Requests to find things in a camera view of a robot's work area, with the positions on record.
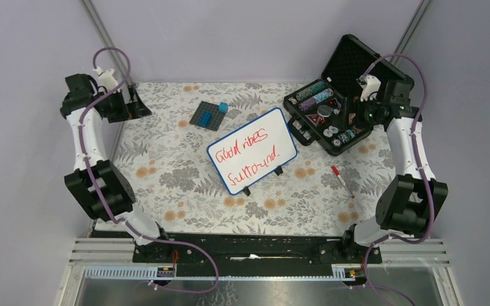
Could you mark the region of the white marker pen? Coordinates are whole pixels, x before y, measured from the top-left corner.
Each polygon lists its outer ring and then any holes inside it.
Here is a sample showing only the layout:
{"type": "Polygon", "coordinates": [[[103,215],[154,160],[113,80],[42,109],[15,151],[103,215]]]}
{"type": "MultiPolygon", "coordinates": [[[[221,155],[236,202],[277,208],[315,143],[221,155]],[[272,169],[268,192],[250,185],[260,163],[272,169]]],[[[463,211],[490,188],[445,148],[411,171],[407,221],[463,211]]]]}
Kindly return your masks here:
{"type": "Polygon", "coordinates": [[[341,185],[343,186],[343,188],[345,189],[345,191],[348,192],[348,194],[350,195],[350,197],[352,199],[355,198],[355,195],[351,192],[351,190],[349,189],[349,187],[347,186],[346,182],[343,180],[341,174],[339,176],[336,175],[336,178],[340,181],[341,185]]]}

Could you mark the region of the blue framed whiteboard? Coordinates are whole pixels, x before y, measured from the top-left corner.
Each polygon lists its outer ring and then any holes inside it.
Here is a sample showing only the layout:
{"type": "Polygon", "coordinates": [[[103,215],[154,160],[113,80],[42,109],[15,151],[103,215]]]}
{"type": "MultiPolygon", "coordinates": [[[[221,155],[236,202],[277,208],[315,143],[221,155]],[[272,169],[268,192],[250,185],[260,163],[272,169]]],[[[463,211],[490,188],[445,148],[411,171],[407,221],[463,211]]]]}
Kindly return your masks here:
{"type": "Polygon", "coordinates": [[[207,146],[228,193],[249,189],[298,155],[283,110],[275,107],[207,146]]]}

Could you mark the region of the red marker cap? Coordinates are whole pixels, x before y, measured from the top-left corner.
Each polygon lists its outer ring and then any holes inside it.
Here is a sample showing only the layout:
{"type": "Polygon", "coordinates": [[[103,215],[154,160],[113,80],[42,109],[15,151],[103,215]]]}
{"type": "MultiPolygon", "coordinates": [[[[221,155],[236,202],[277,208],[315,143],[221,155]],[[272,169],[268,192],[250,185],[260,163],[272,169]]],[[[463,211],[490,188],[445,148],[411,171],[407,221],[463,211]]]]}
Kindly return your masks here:
{"type": "Polygon", "coordinates": [[[340,175],[339,170],[335,166],[331,166],[331,168],[332,168],[332,171],[335,173],[335,175],[337,175],[337,176],[340,175]]]}

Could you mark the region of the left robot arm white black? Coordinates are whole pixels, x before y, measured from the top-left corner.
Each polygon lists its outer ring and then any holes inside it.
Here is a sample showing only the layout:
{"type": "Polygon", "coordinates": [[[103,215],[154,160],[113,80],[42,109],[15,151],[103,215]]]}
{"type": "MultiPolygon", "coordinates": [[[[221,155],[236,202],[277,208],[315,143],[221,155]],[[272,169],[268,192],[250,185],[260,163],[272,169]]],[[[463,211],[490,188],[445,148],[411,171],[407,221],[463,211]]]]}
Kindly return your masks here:
{"type": "Polygon", "coordinates": [[[113,69],[96,68],[96,73],[97,78],[87,74],[65,78],[69,92],[60,113],[73,133],[75,164],[64,183],[92,220],[120,226],[137,245],[149,244],[147,252],[154,260],[164,262],[172,255],[172,245],[160,238],[161,226],[137,205],[131,184],[108,158],[102,137],[104,120],[123,122],[152,112],[132,85],[127,88],[130,102],[125,101],[113,69]]]}

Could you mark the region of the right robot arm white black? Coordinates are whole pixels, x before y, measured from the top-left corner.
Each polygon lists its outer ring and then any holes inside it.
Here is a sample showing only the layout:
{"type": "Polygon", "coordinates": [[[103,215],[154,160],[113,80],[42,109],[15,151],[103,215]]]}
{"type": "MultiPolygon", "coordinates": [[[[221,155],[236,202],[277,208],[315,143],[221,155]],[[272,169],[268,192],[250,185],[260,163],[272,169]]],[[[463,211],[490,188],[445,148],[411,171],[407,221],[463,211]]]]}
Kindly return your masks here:
{"type": "Polygon", "coordinates": [[[448,194],[427,161],[422,141],[422,110],[411,106],[412,83],[390,80],[386,84],[373,76],[358,78],[359,98],[346,104],[360,128],[382,126],[390,146],[396,174],[378,199],[372,218],[345,231],[340,253],[355,263],[369,245],[389,238],[410,244],[423,242],[448,194]]]}

